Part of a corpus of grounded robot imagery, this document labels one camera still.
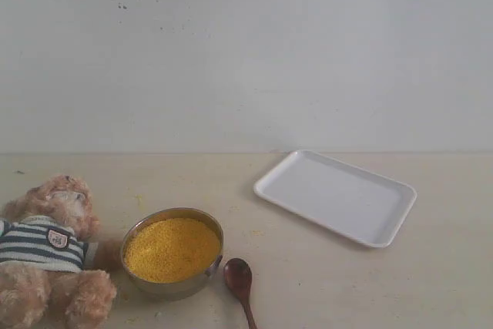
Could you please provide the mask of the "dark brown wooden spoon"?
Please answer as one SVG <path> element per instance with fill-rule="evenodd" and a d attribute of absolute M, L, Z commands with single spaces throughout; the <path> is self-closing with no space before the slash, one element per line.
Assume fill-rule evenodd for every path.
<path fill-rule="evenodd" d="M 253 274 L 249 264 L 241 258 L 228 260 L 223 268 L 224 282 L 231 294 L 240 302 L 246 315 L 249 329 L 257 329 L 250 306 L 250 290 Z"/>

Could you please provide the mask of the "tan teddy bear striped sweater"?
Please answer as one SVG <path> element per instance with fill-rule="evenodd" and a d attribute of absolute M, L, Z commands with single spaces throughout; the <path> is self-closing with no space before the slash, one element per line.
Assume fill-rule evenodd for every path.
<path fill-rule="evenodd" d="M 1 211 L 1 326 L 30 328 L 51 314 L 66 328 L 99 328 L 117 289 L 119 239 L 98 239 L 86 182 L 56 175 Z"/>

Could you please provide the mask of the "steel bowl of yellow millet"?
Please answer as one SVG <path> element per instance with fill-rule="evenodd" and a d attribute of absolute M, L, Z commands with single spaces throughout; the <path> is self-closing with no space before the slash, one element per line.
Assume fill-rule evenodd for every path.
<path fill-rule="evenodd" d="M 171 208 L 140 220 L 125 235 L 120 260 L 149 297 L 179 300 L 202 290 L 223 259 L 223 228 L 202 210 Z"/>

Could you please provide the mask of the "white rectangular plastic tray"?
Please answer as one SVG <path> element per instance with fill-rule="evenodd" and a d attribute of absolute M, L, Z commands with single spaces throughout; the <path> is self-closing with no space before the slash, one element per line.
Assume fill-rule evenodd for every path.
<path fill-rule="evenodd" d="M 297 150 L 255 182 L 254 193 L 370 248 L 391 245 L 417 199 L 406 183 L 308 150 Z"/>

